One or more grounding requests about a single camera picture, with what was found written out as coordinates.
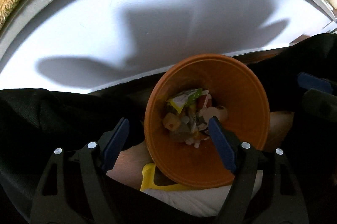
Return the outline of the yellow plastic dustpan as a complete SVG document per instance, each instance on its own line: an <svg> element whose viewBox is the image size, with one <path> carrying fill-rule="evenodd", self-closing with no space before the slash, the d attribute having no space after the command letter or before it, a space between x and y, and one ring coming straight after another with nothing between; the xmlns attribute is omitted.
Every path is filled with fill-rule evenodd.
<svg viewBox="0 0 337 224"><path fill-rule="evenodd" d="M140 191L144 192L148 189L153 190L161 190L166 192L177 192L177 191L188 191L195 190L192 187L181 185L181 184L173 184L168 186L158 186L154 182L155 178L156 165L155 163L148 163L142 169L142 184L140 186Z"/></svg>

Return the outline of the orange plastic trash bin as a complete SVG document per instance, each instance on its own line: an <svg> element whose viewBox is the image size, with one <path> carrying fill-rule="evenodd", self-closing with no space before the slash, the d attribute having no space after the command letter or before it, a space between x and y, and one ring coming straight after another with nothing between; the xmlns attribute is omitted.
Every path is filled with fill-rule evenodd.
<svg viewBox="0 0 337 224"><path fill-rule="evenodd" d="M157 168L190 188L231 184L235 149L217 143L217 124L261 150L270 128L262 84L246 65L224 55L180 61L156 84L146 107L144 133Z"/></svg>

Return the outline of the mixed trash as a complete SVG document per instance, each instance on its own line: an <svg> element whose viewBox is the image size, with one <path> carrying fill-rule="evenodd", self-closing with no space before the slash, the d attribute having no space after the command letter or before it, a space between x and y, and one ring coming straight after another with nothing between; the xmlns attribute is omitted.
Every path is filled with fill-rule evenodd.
<svg viewBox="0 0 337 224"><path fill-rule="evenodd" d="M217 103L207 89L183 91L167 100L168 112L162 123L170 139L199 148L201 142L210 139L209 121L216 117L223 122L228 110Z"/></svg>

